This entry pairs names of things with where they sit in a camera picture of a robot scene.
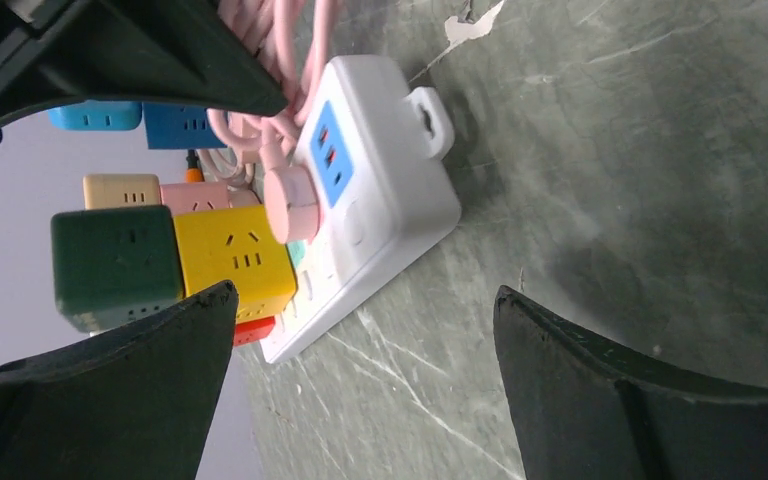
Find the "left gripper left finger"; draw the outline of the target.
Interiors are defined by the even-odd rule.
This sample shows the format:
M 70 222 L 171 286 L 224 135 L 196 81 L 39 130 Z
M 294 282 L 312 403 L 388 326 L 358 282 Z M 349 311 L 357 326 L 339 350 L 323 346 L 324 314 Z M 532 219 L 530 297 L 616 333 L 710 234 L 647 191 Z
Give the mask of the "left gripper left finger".
M 0 366 L 0 479 L 192 479 L 232 353 L 219 282 L 148 317 Z

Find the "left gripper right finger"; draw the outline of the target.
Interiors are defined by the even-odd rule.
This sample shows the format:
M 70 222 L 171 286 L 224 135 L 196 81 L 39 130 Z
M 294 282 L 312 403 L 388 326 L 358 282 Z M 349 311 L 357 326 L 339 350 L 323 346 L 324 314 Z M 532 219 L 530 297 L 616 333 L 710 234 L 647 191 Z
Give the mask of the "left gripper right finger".
M 530 479 L 768 479 L 768 388 L 641 354 L 501 287 L 495 350 Z

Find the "light blue cube adapter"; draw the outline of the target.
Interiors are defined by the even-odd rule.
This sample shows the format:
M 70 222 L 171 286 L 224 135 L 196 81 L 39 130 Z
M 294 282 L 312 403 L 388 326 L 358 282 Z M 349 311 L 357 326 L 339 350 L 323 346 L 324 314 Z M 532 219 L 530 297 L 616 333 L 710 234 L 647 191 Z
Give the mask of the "light blue cube adapter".
M 71 131 L 129 131 L 142 121 L 142 104 L 123 101 L 85 101 L 47 111 L 51 123 Z

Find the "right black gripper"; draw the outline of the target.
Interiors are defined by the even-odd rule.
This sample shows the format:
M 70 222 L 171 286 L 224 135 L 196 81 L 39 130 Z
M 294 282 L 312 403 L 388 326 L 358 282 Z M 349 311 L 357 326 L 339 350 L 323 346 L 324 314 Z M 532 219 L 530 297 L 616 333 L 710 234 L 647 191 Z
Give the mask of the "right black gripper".
M 14 121 L 87 100 L 288 104 L 214 1 L 0 1 L 0 142 Z

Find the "white power strip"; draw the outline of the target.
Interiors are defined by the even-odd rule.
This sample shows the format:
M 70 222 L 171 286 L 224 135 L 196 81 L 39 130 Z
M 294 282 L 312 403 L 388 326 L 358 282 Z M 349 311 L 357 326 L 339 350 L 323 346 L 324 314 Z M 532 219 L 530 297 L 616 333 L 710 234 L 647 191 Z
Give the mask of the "white power strip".
M 393 59 L 327 63 L 294 150 L 264 161 L 272 233 L 303 248 L 266 362 L 301 353 L 454 230 L 461 205 L 443 165 L 454 139 L 438 91 L 411 87 Z

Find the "pink power strip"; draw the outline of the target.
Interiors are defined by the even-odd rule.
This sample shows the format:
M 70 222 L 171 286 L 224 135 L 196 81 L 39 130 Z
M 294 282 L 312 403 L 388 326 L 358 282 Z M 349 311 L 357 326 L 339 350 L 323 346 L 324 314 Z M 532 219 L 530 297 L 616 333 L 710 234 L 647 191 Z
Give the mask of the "pink power strip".
M 253 191 L 231 190 L 219 182 L 163 184 L 160 193 L 162 203 L 173 216 L 261 203 Z

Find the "dark blue cube adapter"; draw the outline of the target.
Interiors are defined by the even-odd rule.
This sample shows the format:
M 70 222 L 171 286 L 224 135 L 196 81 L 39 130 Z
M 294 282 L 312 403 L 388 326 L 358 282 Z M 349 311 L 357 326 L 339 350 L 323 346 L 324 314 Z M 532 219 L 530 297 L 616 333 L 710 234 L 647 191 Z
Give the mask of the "dark blue cube adapter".
M 211 129 L 204 107 L 143 104 L 143 123 L 150 150 L 224 148 Z

